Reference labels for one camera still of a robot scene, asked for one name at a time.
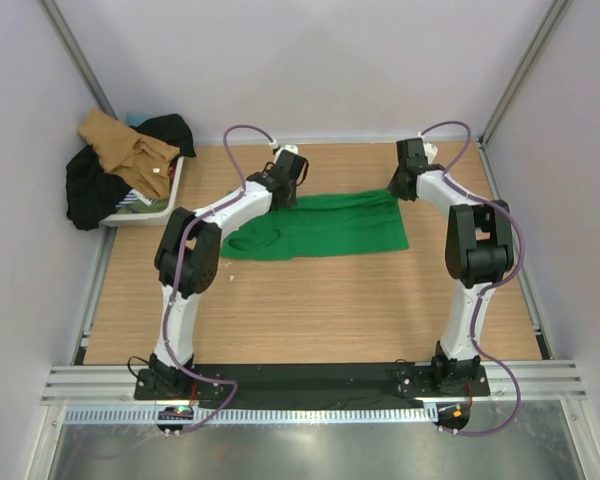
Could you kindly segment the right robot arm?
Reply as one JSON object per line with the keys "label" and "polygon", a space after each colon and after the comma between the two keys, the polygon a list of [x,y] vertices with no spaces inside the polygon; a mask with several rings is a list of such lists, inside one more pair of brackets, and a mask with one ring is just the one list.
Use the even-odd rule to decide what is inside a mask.
{"label": "right robot arm", "polygon": [[455,287],[430,381],[439,394],[452,396],[479,377],[486,311],[493,291],[513,268],[508,204],[487,201],[456,182],[434,162],[437,148],[421,138],[400,140],[396,150],[389,193],[404,201],[425,201],[447,220],[444,261]]}

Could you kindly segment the green tank top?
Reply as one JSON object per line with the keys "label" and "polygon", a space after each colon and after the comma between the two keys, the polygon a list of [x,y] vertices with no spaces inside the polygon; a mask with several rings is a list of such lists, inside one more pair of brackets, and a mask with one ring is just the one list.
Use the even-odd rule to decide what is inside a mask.
{"label": "green tank top", "polygon": [[397,199],[376,189],[302,196],[294,207],[259,216],[231,233],[221,256],[286,261],[408,248]]}

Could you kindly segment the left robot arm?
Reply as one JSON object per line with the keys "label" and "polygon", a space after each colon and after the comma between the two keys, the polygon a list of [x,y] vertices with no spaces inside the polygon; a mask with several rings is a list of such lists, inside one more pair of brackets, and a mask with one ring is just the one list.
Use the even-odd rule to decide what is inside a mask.
{"label": "left robot arm", "polygon": [[163,294],[161,331],[147,367],[138,373],[140,387],[159,389],[172,400],[190,392],[197,311],[217,275],[223,241],[251,220],[294,206],[308,166],[296,146],[285,145],[224,198],[194,211],[173,210],[154,259]]}

